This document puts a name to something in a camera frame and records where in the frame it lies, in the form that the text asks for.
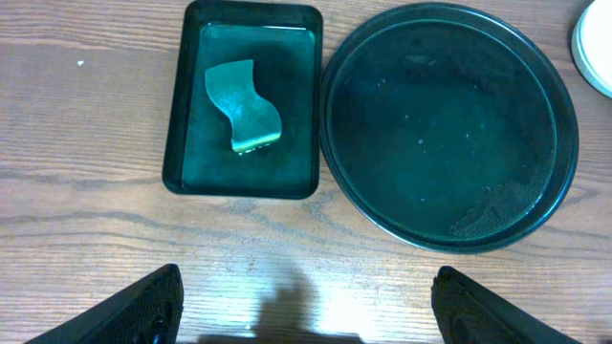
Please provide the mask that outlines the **green dish sponge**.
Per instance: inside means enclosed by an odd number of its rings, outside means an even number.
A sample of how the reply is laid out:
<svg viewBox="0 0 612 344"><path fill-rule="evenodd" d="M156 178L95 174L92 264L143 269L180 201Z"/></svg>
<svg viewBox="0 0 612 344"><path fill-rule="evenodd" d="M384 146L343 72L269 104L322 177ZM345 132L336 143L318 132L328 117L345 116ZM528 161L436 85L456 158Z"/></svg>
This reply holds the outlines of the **green dish sponge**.
<svg viewBox="0 0 612 344"><path fill-rule="evenodd" d="M231 148L249 153L278 140L282 122L278 110L256 92L252 59L224 63L206 70L211 102L229 119Z"/></svg>

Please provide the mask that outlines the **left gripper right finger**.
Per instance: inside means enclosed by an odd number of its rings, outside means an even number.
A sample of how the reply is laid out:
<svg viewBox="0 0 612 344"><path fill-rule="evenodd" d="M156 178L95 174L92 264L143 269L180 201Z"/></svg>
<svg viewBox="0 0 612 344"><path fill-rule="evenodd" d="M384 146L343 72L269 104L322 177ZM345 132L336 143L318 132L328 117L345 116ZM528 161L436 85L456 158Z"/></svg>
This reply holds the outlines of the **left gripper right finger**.
<svg viewBox="0 0 612 344"><path fill-rule="evenodd" d="M446 343L576 341L449 266L433 279L431 307Z"/></svg>

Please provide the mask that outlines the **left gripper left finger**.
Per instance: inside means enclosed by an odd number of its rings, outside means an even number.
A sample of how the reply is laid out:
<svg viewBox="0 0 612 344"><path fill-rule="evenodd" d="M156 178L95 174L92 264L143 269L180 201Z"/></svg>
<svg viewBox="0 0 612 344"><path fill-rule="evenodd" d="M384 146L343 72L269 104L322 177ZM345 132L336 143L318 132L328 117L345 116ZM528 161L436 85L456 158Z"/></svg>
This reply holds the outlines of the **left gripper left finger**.
<svg viewBox="0 0 612 344"><path fill-rule="evenodd" d="M27 344L174 344L183 304L180 270L168 264Z"/></svg>

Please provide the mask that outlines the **white plate back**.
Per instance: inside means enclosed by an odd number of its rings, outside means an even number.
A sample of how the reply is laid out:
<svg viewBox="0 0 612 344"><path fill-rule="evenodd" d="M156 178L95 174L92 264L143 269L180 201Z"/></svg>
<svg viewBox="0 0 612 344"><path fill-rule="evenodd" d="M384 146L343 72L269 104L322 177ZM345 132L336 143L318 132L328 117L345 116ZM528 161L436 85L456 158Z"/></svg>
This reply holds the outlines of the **white plate back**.
<svg viewBox="0 0 612 344"><path fill-rule="evenodd" d="M584 79L611 97L611 0L594 0L582 12L572 32L571 53Z"/></svg>

